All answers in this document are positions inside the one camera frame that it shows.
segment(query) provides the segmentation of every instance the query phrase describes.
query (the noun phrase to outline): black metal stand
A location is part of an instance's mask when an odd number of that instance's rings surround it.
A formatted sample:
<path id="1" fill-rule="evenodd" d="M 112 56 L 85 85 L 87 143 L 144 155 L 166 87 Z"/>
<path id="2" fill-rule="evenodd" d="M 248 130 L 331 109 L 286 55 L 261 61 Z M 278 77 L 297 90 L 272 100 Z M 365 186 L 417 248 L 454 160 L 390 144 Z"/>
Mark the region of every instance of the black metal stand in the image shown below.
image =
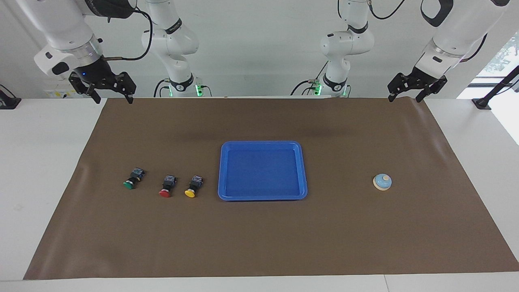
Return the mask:
<path id="1" fill-rule="evenodd" d="M 0 110 L 14 110 L 21 100 L 21 98 L 9 97 L 0 90 Z"/>
<path id="2" fill-rule="evenodd" d="M 516 76 L 519 75 L 519 66 L 515 67 L 510 74 L 508 74 L 503 80 L 496 85 L 485 97 L 477 99 L 474 98 L 472 102 L 474 105 L 480 110 L 491 110 L 488 106 L 488 102 L 492 97 L 494 97 L 497 93 L 499 93 L 510 81 L 512 81 Z"/>

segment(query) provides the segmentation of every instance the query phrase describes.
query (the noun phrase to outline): blue tray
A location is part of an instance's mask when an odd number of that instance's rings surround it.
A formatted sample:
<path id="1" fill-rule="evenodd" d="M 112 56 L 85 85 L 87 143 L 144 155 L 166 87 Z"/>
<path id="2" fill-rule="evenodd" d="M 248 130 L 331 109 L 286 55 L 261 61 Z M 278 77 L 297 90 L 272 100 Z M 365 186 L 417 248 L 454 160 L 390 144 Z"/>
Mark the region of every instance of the blue tray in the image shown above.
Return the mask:
<path id="1" fill-rule="evenodd" d="M 230 141 L 222 146 L 218 196 L 224 201 L 306 197 L 301 145 L 295 141 Z"/>

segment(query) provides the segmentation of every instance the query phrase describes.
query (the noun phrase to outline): white robotic arm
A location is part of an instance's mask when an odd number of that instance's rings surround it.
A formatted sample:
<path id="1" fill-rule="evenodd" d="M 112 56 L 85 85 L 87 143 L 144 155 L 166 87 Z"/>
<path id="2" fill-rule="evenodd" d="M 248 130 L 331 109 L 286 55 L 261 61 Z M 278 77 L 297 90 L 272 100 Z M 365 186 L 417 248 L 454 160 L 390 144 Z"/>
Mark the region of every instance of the white robotic arm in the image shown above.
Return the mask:
<path id="1" fill-rule="evenodd" d="M 146 0 L 146 5 L 155 26 L 150 51 L 166 67 L 173 96 L 202 96 L 201 80 L 191 72 L 189 63 L 183 56 L 196 53 L 198 38 L 182 24 L 173 0 Z M 149 32 L 144 32 L 143 46 L 147 46 L 148 40 Z"/>
<path id="2" fill-rule="evenodd" d="M 368 28 L 366 0 L 342 1 L 339 11 L 348 30 L 330 33 L 321 40 L 321 51 L 329 61 L 326 72 L 319 79 L 323 95 L 342 95 L 350 71 L 350 62 L 345 57 L 369 52 L 375 44 Z"/>
<path id="3" fill-rule="evenodd" d="M 510 0 L 431 0 L 440 2 L 434 17 L 422 16 L 434 27 L 436 34 L 423 50 L 410 75 L 397 74 L 389 83 L 389 101 L 410 89 L 422 89 L 416 100 L 421 102 L 430 94 L 437 94 L 447 83 L 445 73 L 454 68 L 471 48 L 494 26 Z"/>
<path id="4" fill-rule="evenodd" d="M 47 39 L 34 60 L 49 76 L 66 77 L 79 94 L 101 102 L 95 89 L 110 89 L 133 102 L 136 85 L 126 72 L 115 75 L 104 60 L 92 29 L 84 15 L 127 18 L 135 8 L 135 0 L 17 0 L 23 12 Z"/>

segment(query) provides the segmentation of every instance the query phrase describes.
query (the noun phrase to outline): table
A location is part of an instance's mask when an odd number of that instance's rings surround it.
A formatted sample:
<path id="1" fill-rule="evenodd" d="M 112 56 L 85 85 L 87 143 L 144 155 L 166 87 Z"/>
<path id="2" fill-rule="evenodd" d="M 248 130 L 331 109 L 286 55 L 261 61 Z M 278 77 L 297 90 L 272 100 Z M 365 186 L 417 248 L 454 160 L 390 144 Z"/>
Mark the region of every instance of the table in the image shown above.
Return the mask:
<path id="1" fill-rule="evenodd" d="M 104 105 L 25 99 L 0 112 L 0 290 L 517 291 L 519 272 L 254 278 L 21 281 Z M 512 252 L 519 258 L 519 146 L 470 100 L 426 100 Z"/>

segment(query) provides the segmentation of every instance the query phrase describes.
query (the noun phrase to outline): blue dome object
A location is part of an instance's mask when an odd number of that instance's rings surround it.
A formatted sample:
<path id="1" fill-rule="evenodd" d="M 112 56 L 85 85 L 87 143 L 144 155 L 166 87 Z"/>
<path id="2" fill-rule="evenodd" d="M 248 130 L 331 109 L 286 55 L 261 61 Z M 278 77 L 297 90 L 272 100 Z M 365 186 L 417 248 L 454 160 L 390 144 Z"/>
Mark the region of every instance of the blue dome object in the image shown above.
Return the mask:
<path id="1" fill-rule="evenodd" d="M 375 178 L 373 178 L 373 184 L 375 187 L 381 191 L 387 191 L 391 187 L 392 184 L 391 177 L 386 174 L 379 174 Z"/>

